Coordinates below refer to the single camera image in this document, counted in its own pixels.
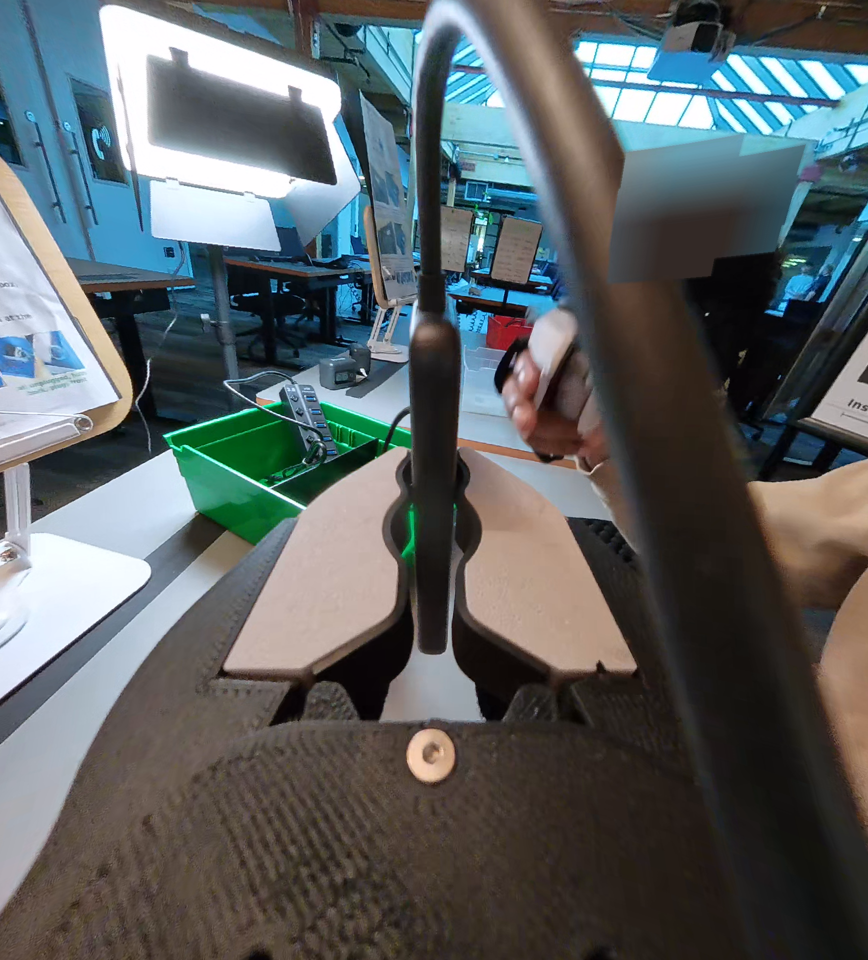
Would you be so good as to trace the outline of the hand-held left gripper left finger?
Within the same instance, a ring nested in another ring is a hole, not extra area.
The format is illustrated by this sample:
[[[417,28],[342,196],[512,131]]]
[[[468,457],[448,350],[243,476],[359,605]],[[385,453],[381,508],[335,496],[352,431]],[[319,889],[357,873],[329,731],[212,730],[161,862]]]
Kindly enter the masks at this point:
[[[321,493],[297,518],[224,672],[310,683],[393,628],[408,609],[409,451],[394,448]]]

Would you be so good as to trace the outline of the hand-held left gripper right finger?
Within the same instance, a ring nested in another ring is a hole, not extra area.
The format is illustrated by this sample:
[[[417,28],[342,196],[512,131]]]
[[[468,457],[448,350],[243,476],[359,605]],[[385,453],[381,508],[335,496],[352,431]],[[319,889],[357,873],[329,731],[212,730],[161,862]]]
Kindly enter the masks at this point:
[[[633,675],[634,656],[562,512],[476,450],[459,450],[458,465],[459,666],[484,688]]]

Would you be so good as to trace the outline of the green plastic bin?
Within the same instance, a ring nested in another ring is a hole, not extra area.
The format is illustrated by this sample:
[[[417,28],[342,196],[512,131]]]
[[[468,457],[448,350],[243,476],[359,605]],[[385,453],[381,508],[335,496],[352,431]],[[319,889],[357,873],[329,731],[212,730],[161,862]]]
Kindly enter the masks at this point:
[[[164,437],[196,511],[252,545],[307,509],[267,486],[272,474],[303,463],[288,423],[276,417],[281,402],[270,408],[271,414],[245,410]],[[320,408],[339,454],[369,439],[380,440],[386,452],[411,446],[402,424],[389,434],[383,421],[332,404]]]

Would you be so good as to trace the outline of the black seven-port usb hub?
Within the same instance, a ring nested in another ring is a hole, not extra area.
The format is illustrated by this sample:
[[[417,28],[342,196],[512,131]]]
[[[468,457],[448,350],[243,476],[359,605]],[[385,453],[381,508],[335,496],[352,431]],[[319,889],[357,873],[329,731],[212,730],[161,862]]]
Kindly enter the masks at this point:
[[[279,388],[278,395],[281,414],[290,422],[288,434],[301,461],[316,464],[335,459],[339,451],[316,391],[308,385],[287,382]]]

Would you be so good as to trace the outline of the person's right forearm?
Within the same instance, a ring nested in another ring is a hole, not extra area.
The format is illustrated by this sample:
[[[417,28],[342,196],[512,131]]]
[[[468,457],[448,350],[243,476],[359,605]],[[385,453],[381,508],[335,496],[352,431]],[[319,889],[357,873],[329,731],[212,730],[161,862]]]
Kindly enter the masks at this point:
[[[816,478],[752,481],[747,492],[799,605],[840,607],[868,570],[868,459]]]

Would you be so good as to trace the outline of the person's right hand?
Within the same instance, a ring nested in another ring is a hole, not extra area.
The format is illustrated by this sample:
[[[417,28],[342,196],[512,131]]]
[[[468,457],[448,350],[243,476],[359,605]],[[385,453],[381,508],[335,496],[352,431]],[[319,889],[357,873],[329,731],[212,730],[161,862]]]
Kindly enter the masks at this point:
[[[554,458],[579,457],[581,470],[589,473],[610,459],[610,444],[605,427],[596,415],[588,428],[564,415],[541,410],[536,397],[540,370],[529,351],[524,349],[513,361],[501,389],[509,419],[519,437],[537,455]]]

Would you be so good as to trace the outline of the small red bin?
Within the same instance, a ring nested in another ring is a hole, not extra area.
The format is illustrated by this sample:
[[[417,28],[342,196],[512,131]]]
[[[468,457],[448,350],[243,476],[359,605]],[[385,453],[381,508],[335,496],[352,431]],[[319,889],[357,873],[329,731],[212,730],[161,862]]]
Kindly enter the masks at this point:
[[[488,316],[486,348],[506,352],[514,343],[528,340],[533,327],[534,321],[525,317],[491,314]]]

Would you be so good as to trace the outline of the clear plastic box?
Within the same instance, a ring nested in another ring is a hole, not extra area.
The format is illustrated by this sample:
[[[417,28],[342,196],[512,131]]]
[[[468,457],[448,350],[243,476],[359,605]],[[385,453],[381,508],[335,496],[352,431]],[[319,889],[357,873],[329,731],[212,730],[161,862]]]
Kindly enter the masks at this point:
[[[487,346],[463,346],[460,410],[464,414],[506,418],[495,377],[506,351]]]

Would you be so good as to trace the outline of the wooden notice board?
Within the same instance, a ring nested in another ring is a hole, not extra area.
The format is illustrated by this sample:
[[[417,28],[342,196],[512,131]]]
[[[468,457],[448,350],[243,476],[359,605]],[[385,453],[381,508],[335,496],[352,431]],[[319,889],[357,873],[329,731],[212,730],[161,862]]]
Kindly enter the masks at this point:
[[[490,264],[491,281],[500,285],[527,284],[543,231],[540,222],[504,217]]]
[[[440,208],[440,270],[444,273],[466,270],[474,224],[474,210],[446,205]]]

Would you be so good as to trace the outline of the black bin divider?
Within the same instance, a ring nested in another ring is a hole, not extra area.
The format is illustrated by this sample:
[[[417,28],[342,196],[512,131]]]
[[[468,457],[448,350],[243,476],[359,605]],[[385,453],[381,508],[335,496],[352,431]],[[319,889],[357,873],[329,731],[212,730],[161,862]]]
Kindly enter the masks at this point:
[[[369,440],[316,464],[296,464],[272,474],[268,488],[306,508],[326,490],[375,460],[387,448],[379,439]]]

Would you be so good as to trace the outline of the small grey power station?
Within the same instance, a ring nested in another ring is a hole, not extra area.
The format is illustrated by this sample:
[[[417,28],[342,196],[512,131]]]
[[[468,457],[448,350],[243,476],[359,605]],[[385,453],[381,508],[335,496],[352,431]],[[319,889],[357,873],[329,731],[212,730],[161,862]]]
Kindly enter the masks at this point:
[[[371,366],[372,354],[368,345],[352,343],[345,352],[320,359],[320,387],[331,391],[354,388],[368,378]]]

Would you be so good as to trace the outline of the office desk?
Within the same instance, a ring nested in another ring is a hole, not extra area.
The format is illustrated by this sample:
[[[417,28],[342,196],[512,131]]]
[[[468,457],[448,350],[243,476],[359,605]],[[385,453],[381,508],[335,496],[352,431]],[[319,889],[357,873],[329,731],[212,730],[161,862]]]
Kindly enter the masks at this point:
[[[168,310],[169,294],[195,289],[195,279],[75,257],[65,259],[98,318],[113,323],[139,412],[147,418],[157,418],[138,317]]]
[[[357,260],[339,266],[227,255],[224,268],[231,309],[260,320],[250,334],[260,342],[262,360],[292,371],[301,369],[300,351],[308,342],[288,330],[288,319],[315,320],[315,342],[348,346],[339,332],[337,292],[344,286],[364,289],[371,280],[367,263]]]

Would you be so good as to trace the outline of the grey light stand pole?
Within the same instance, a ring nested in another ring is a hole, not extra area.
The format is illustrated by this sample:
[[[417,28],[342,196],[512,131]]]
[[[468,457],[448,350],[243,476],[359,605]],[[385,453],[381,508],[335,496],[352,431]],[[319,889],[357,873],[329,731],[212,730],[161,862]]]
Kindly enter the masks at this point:
[[[228,276],[222,246],[207,244],[205,246],[210,269],[216,318],[214,322],[215,336],[221,347],[224,380],[237,380],[240,370],[236,348],[236,334],[231,320],[231,300],[228,286]]]

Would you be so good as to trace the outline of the white studio light panel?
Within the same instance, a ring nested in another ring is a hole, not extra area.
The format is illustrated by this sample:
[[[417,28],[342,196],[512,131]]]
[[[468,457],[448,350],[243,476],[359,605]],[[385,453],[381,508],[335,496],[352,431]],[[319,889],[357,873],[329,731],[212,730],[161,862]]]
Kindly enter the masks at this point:
[[[320,60],[164,2],[105,2],[99,18],[152,236],[277,252],[272,202],[307,245],[357,197],[341,89]]]

